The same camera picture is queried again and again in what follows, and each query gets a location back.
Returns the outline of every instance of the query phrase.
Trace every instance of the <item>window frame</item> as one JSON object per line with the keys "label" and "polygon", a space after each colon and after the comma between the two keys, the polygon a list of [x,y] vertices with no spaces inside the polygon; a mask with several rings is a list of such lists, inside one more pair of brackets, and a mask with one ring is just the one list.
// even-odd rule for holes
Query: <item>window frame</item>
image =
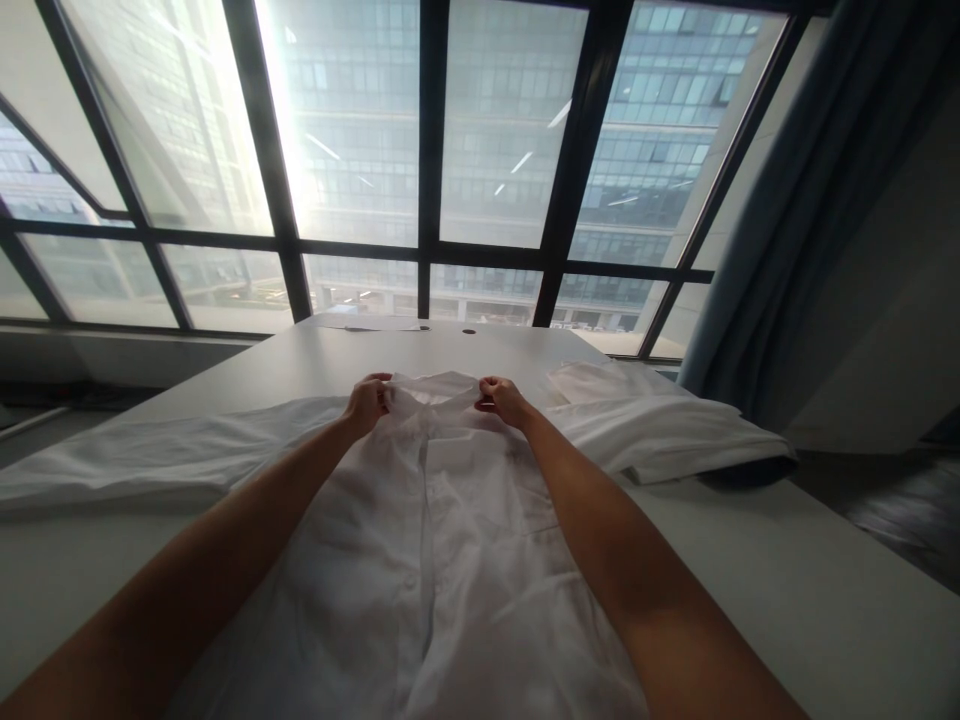
{"label": "window frame", "polygon": [[[430,316],[430,285],[433,265],[452,265],[504,270],[532,270],[543,273],[533,315],[534,327],[550,327],[564,275],[592,275],[634,280],[665,281],[667,290],[659,301],[640,350],[630,359],[678,364],[675,359],[652,357],[680,290],[686,283],[709,284],[714,272],[694,269],[693,263],[710,226],[759,127],[784,71],[813,15],[829,15],[833,2],[804,0],[699,0],[718,8],[733,5],[744,14],[750,11],[785,13],[786,24],[747,105],[733,141],[710,187],[707,199],[674,267],[626,265],[569,259],[588,175],[600,136],[600,129],[613,90],[614,76],[633,9],[633,0],[519,0],[589,10],[586,32],[573,86],[572,104],[566,120],[560,156],[550,195],[542,242],[536,249],[469,245],[441,242],[440,200],[443,167],[443,134],[447,69],[447,39],[450,0],[421,0],[420,27],[420,126],[419,126],[419,217],[418,245],[415,248],[304,239],[298,234],[293,201],[280,146],[280,132],[271,97],[264,49],[254,0],[224,3],[224,12],[239,70],[244,101],[267,194],[273,236],[166,230],[149,225],[138,193],[125,166],[116,138],[94,91],[87,72],[84,49],[58,0],[37,0],[47,27],[73,89],[88,118],[100,150],[120,191],[127,211],[110,212],[92,195],[33,133],[16,110],[0,98],[0,112],[27,137],[36,150],[68,184],[105,220],[129,220],[134,227],[85,226],[52,221],[20,220],[10,217],[0,202],[0,249],[33,292],[49,321],[2,319],[5,324],[42,327],[110,328],[133,332],[163,332],[149,328],[80,323],[71,316],[19,233],[67,237],[97,237],[141,243],[150,260],[179,330],[184,335],[209,337],[263,338],[256,333],[201,331],[193,327],[183,296],[171,268],[161,252],[162,244],[261,250],[280,258],[283,279],[294,321],[312,314],[304,256],[331,255],[349,258],[401,260],[418,267],[418,315]],[[661,35],[678,35],[681,29],[660,30]]]}

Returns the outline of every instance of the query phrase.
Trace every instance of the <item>white shirt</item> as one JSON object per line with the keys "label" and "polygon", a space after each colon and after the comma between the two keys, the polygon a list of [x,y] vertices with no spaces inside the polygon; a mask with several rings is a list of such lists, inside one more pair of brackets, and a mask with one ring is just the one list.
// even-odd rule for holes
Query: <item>white shirt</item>
{"label": "white shirt", "polygon": [[473,378],[393,385],[168,716],[643,717],[529,446]]}
{"label": "white shirt", "polygon": [[[551,380],[570,402],[548,416],[611,473],[652,482],[792,452],[642,366],[578,363]],[[642,717],[524,439],[472,409],[475,378],[390,385],[390,415],[327,480],[168,716]],[[97,430],[0,474],[0,511],[209,503],[344,403]]]}

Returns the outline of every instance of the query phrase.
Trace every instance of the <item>white table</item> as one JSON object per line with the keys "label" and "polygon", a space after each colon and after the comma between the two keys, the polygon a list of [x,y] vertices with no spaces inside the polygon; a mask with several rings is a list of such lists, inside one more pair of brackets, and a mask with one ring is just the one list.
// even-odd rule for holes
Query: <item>white table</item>
{"label": "white table", "polygon": [[[301,323],[112,422],[168,420],[343,395],[375,371],[513,378],[602,361],[570,332],[425,322],[422,332]],[[467,335],[463,329],[473,329]],[[634,498],[815,718],[955,717],[960,598],[788,482],[718,493],[694,481]],[[0,697],[190,520],[110,512],[0,523]]]}

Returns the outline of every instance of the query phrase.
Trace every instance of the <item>curtain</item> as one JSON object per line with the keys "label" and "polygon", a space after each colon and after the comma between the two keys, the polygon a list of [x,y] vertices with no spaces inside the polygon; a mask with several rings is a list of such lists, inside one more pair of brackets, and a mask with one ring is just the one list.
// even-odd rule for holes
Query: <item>curtain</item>
{"label": "curtain", "polygon": [[804,312],[958,71],[957,0],[841,2],[731,237],[682,386],[765,424]]}

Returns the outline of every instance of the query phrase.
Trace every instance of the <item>forearm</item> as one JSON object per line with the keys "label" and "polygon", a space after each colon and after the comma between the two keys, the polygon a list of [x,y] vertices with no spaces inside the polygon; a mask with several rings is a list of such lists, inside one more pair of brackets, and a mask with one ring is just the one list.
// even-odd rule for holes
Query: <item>forearm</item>
{"label": "forearm", "polygon": [[636,503],[540,413],[521,430],[651,716],[805,717]]}
{"label": "forearm", "polygon": [[611,622],[622,627],[682,600],[697,581],[653,523],[559,430],[533,412],[523,432],[567,545]]}
{"label": "forearm", "polygon": [[338,420],[204,513],[18,688],[0,716],[101,717],[105,702],[115,716],[159,716],[356,439]]}

